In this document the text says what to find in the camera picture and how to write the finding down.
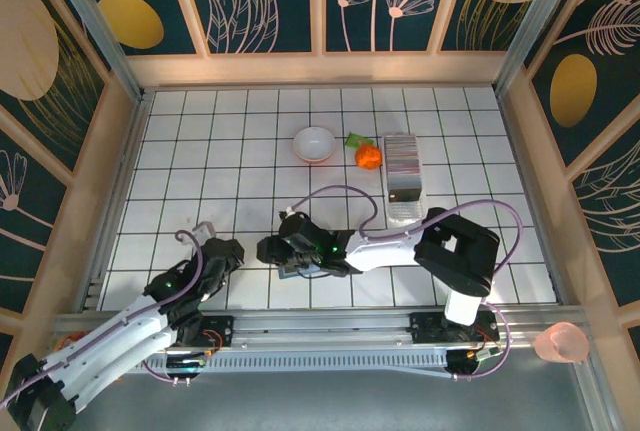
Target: robotic arm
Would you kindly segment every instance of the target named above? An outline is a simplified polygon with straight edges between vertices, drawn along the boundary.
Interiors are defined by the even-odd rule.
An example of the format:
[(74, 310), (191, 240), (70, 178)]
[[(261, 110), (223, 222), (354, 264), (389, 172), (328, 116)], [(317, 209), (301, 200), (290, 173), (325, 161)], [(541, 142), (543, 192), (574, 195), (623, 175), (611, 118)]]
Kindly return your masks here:
[[(431, 208), (423, 223), (444, 212)], [(410, 233), (418, 227), (413, 224), (382, 231), (372, 236), (375, 239), (355, 231), (327, 231), (300, 212), (283, 218), (278, 234), (258, 243), (258, 259), (263, 263), (294, 271), (318, 269), (337, 277), (381, 266), (419, 265), (451, 289), (445, 316), (465, 326), (475, 322), (482, 298), (491, 293), (500, 239), (457, 214), (422, 233)], [(445, 247), (449, 242), (455, 242), (453, 250)]]

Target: cable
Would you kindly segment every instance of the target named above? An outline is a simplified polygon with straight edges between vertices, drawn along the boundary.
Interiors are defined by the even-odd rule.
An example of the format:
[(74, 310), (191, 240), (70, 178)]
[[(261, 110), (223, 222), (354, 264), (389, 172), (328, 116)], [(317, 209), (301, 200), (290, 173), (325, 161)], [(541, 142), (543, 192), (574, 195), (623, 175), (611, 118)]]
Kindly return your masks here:
[(302, 277), (304, 279), (308, 279), (309, 281), (312, 281), (314, 279), (322, 279), (322, 278), (328, 278), (329, 276), (333, 276), (331, 273), (321, 274), (320, 276), (306, 276), (306, 275), (302, 274), (299, 269), (296, 269), (296, 272), (298, 273), (298, 275), (300, 277)]
[(30, 388), (31, 386), (33, 386), (37, 382), (41, 381), (42, 379), (47, 377), (52, 372), (57, 371), (58, 369), (62, 368), (63, 366), (68, 365), (71, 361), (73, 361), (74, 359), (78, 358), (78, 356), (80, 356), (82, 353), (85, 353), (89, 349), (91, 349), (94, 346), (96, 346), (97, 344), (101, 343), (102, 341), (104, 341), (106, 338), (111, 336), (114, 332), (116, 332), (117, 330), (119, 330), (123, 326), (128, 325), (133, 319), (137, 318), (138, 316), (140, 316), (140, 315), (142, 315), (142, 314), (144, 314), (144, 313), (146, 313), (146, 312), (148, 312), (148, 311), (150, 311), (152, 309), (159, 309), (159, 308), (161, 308), (161, 307), (163, 307), (163, 306), (165, 306), (165, 305), (167, 305), (169, 303), (172, 303), (173, 301), (176, 301), (176, 300), (180, 299), (182, 296), (184, 296), (185, 294), (187, 294), (191, 290), (191, 288), (193, 288), (196, 285), (196, 283), (200, 279), (200, 276), (202, 275), (202, 269), (204, 267), (204, 257), (202, 255), (202, 249), (200, 249), (200, 243), (198, 243), (198, 240), (196, 239), (196, 237), (193, 234), (191, 234), (189, 231), (180, 230), (180, 231), (177, 231), (175, 233), (174, 237), (175, 237), (176, 240), (181, 241), (180, 240), (180, 236), (181, 235), (187, 236), (189, 239), (191, 239), (191, 241), (193, 241), (193, 244), (194, 244), (194, 246), (196, 248), (196, 255), (198, 256), (198, 264), (197, 264), (197, 267), (196, 267), (196, 272), (193, 275), (193, 278), (191, 279), (189, 284), (182, 291), (180, 291), (177, 294), (175, 294), (173, 296), (170, 296), (170, 297), (168, 297), (166, 299), (163, 299), (162, 301), (160, 301), (158, 303), (151, 304), (151, 305), (146, 306), (146, 307), (144, 307), (144, 308), (142, 308), (142, 309), (140, 309), (138, 311), (135, 311), (135, 312), (131, 313), (130, 315), (126, 316), (121, 321), (118, 321), (116, 324), (114, 324), (109, 329), (104, 331), (102, 334), (96, 336), (93, 340), (89, 341), (87, 344), (82, 346), (80, 349), (78, 349), (77, 351), (75, 351), (72, 354), (70, 354), (65, 361), (61, 361), (61, 362), (59, 362), (57, 364), (54, 364), (53, 366), (51, 366), (50, 368), (46, 369), (45, 371), (42, 371), (41, 373), (39, 373), (39, 374), (35, 375), (34, 377), (28, 379), (22, 385), (20, 385), (18, 388), (16, 388), (11, 393), (9, 393), (2, 401), (0, 401), (0, 410), (3, 410), (7, 406), (9, 406), (9, 403), (15, 397), (17, 397), (20, 393), (22, 393), (24, 390)]

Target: white tile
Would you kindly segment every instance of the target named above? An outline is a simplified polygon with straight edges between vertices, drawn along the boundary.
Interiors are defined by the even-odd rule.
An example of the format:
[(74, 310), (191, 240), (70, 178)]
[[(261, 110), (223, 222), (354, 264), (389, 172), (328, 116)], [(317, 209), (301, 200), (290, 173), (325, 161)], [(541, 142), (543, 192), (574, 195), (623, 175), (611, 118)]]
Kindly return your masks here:
[(277, 113), (277, 89), (252, 89), (249, 91), (247, 113)]
[(118, 271), (110, 273), (102, 302), (102, 311), (122, 311), (142, 294), (149, 271)]
[(228, 309), (265, 309), (269, 297), (269, 271), (239, 269), (229, 279)]
[(544, 264), (512, 264), (511, 272), (521, 303), (558, 302)]
[(172, 169), (167, 199), (200, 198), (204, 169)]
[(407, 111), (434, 111), (438, 109), (432, 88), (404, 88)]
[(487, 301), (493, 304), (516, 304), (518, 302), (518, 295), (516, 294), (516, 288), (513, 286), (509, 266), (504, 267), (493, 276), (491, 293), (487, 297)]
[(418, 152), (422, 164), (448, 164), (447, 151), (444, 147), (444, 139), (418, 138)]
[(175, 233), (179, 229), (191, 231), (198, 224), (200, 201), (192, 199), (167, 200), (162, 210), (160, 232)]
[(216, 91), (189, 91), (183, 114), (213, 114), (216, 94)]
[(158, 91), (153, 98), (151, 114), (181, 114), (184, 91)]
[(451, 166), (456, 194), (483, 194), (489, 192), (489, 184), (481, 164), (456, 164)]
[[(458, 195), (458, 203), (464, 204), (479, 199), (491, 199), (491, 195), (476, 194), (472, 196)], [(491, 227), (498, 226), (498, 218), (496, 217), (495, 208), (489, 204), (482, 204), (469, 207), (460, 212), (463, 218), (467, 218), (480, 226)]]
[[(384, 212), (384, 202), (382, 198), (373, 198), (378, 206), (378, 214), (369, 222), (365, 229), (386, 229), (387, 223)], [(347, 198), (349, 206), (349, 229), (358, 229), (366, 219), (373, 214), (371, 202), (364, 196), (358, 198)]]
[(373, 111), (371, 88), (342, 90), (343, 111)]
[(242, 141), (222, 140), (209, 142), (208, 168), (237, 168), (240, 166)]
[(348, 229), (347, 198), (312, 198), (309, 216), (321, 228)]
[(178, 141), (172, 168), (204, 168), (207, 162), (206, 141)]
[(209, 139), (213, 115), (191, 114), (182, 116), (178, 139)]
[(491, 86), (484, 88), (464, 88), (471, 109), (498, 109), (496, 95)]
[[(312, 166), (311, 167), (311, 192), (315, 192), (320, 188), (324, 188), (325, 186), (330, 186), (333, 184), (344, 185), (345, 184), (344, 174), (345, 174), (344, 167)], [(322, 193), (321, 196), (345, 196), (345, 190), (329, 189), (324, 193)]]
[(309, 168), (276, 168), (276, 197), (304, 198), (308, 194)]
[(474, 136), (469, 111), (441, 111), (440, 121), (445, 136)]
[(481, 163), (478, 141), (475, 137), (445, 137), (447, 146), (447, 156), (451, 164), (473, 164)]
[(378, 136), (386, 136), (387, 134), (393, 133), (407, 133), (409, 131), (407, 113), (404, 111), (376, 113), (375, 118)]
[(122, 223), (122, 233), (157, 233), (162, 201), (129, 201)]
[(306, 113), (309, 111), (308, 89), (281, 89), (278, 110), (281, 113)]
[(363, 169), (357, 166), (347, 167), (347, 184), (358, 188), (371, 196), (382, 196), (380, 169)]
[(347, 308), (351, 306), (351, 278), (330, 276), (311, 281), (311, 307)]
[(515, 164), (487, 164), (487, 176), (493, 193), (522, 193), (522, 182)]
[(271, 236), (269, 233), (234, 233), (233, 237), (238, 240), (242, 248), (244, 249), (244, 268), (245, 269), (268, 269), (269, 265), (258, 260), (256, 257), (256, 251), (258, 250), (258, 243), (267, 236)]
[(154, 234), (120, 235), (112, 269), (149, 269), (155, 242)]
[(428, 209), (431, 209), (431, 208), (451, 209), (458, 204), (456, 201), (456, 197), (453, 195), (445, 195), (445, 196), (429, 195), (426, 197), (425, 203)]
[(268, 232), (271, 230), (270, 199), (239, 199), (236, 211), (236, 231)]
[(200, 311), (223, 311), (227, 309), (227, 294), (229, 293), (229, 286), (225, 286), (215, 295), (211, 296), (204, 303), (200, 303), (198, 309)]
[(211, 139), (242, 139), (244, 118), (244, 114), (216, 114), (213, 118)]
[(278, 270), (271, 270), (269, 287), (270, 309), (299, 309), (309, 307), (309, 280), (304, 278), (280, 279)]
[[(516, 228), (503, 228), (502, 236), (506, 249), (511, 249), (515, 242), (517, 234)], [(543, 263), (544, 256), (540, 249), (538, 236), (534, 228), (524, 228), (524, 232), (520, 237), (518, 248), (511, 258), (510, 263)]]
[[(529, 210), (527, 198), (524, 194), (494, 194), (493, 197), (498, 201), (504, 201), (505, 203), (513, 206), (516, 212), (520, 215), (520, 219), (522, 219), (522, 224), (524, 226), (533, 226), (533, 218), (531, 216), (531, 211)], [(516, 222), (509, 211), (501, 208), (497, 209), (500, 226), (516, 226)]]
[(485, 163), (513, 163), (513, 152), (506, 136), (478, 138), (482, 160)]
[(422, 166), (422, 186), (427, 195), (453, 194), (449, 166)]
[(218, 91), (216, 114), (244, 113), (247, 109), (247, 91)]
[(478, 136), (504, 136), (507, 134), (500, 111), (471, 111), (471, 118)]
[(140, 149), (138, 169), (170, 168), (174, 141), (145, 141)]
[(235, 199), (203, 199), (200, 201), (198, 223), (209, 221), (216, 233), (230, 233), (235, 222)]
[(242, 166), (274, 166), (275, 160), (275, 139), (251, 139), (243, 142)]
[(308, 127), (308, 113), (287, 113), (279, 116), (278, 138), (294, 138), (299, 131)]
[(276, 137), (277, 114), (249, 114), (244, 124), (245, 138)]
[(238, 197), (273, 196), (273, 168), (243, 168), (240, 170)]
[(235, 198), (238, 192), (239, 169), (207, 169), (203, 198)]
[(393, 306), (389, 268), (376, 268), (364, 274), (354, 274), (352, 283), (354, 306)]
[(178, 135), (180, 116), (151, 116), (147, 124), (146, 141), (173, 141)]
[(340, 113), (312, 113), (311, 126), (319, 126), (326, 129), (334, 137), (342, 136), (342, 114)]
[(373, 88), (373, 104), (376, 111), (404, 111), (402, 88)]
[(436, 293), (436, 304), (438, 306), (444, 306), (447, 303), (447, 295), (449, 294), (449, 287), (440, 281), (435, 276), (433, 277), (433, 288)]
[(312, 89), (311, 111), (342, 111), (339, 89)]
[(333, 150), (333, 153), (320, 164), (322, 164), (323, 166), (344, 166), (344, 148), (344, 140), (336, 139), (336, 146)]
[(130, 199), (164, 199), (169, 170), (142, 169), (136, 171)]
[[(280, 212), (286, 211), (288, 207), (293, 206), (298, 201), (300, 200), (296, 198), (278, 198), (273, 200), (273, 231), (278, 231), (278, 229), (280, 229), (280, 224), (282, 224), (282, 220), (280, 219)], [(309, 201), (305, 201), (304, 203), (302, 203), (295, 209), (295, 211), (299, 211), (301, 213), (309, 215)]]
[(435, 88), (433, 91), (440, 111), (445, 109), (469, 109), (462, 88)]
[(191, 259), (193, 246), (182, 244), (172, 234), (159, 234), (151, 269), (167, 270), (180, 261)]
[(349, 133), (359, 134), (367, 138), (376, 136), (376, 122), (372, 112), (345, 113), (342, 119), (344, 121), (345, 136), (349, 136)]
[(393, 268), (396, 306), (435, 306), (431, 273), (420, 266)]
[(416, 136), (442, 136), (440, 118), (434, 111), (407, 113), (409, 131)]
[(293, 151), (293, 139), (279, 139), (276, 148), (277, 166), (309, 166)]

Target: leaf illustration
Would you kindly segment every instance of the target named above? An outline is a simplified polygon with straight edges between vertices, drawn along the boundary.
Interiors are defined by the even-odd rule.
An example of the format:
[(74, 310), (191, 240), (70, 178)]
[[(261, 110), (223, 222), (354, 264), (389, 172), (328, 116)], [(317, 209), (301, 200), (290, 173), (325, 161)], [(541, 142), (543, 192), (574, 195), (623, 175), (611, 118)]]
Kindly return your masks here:
[(554, 45), (585, 35), (587, 47), (594, 54), (622, 56), (640, 38), (640, 0), (632, 3), (611, 1), (603, 5), (591, 18), (589, 27), (569, 34)]

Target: black bracket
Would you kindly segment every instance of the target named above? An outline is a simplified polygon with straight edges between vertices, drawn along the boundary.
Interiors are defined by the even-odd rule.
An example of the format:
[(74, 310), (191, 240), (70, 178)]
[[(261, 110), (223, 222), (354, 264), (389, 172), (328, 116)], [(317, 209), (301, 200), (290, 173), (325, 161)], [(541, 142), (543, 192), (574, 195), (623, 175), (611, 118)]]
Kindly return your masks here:
[(196, 335), (187, 343), (187, 346), (194, 348), (210, 348), (211, 341), (203, 334), (207, 330), (215, 331), (223, 339), (222, 348), (231, 346), (233, 340), (233, 316), (204, 316), (200, 322), (200, 327)]
[(409, 323), (407, 332), (411, 333), (413, 344), (482, 343), (485, 337), (479, 330), (494, 341), (500, 340), (496, 318), (491, 311), (478, 311), (472, 326), (452, 323), (441, 311), (411, 313)]

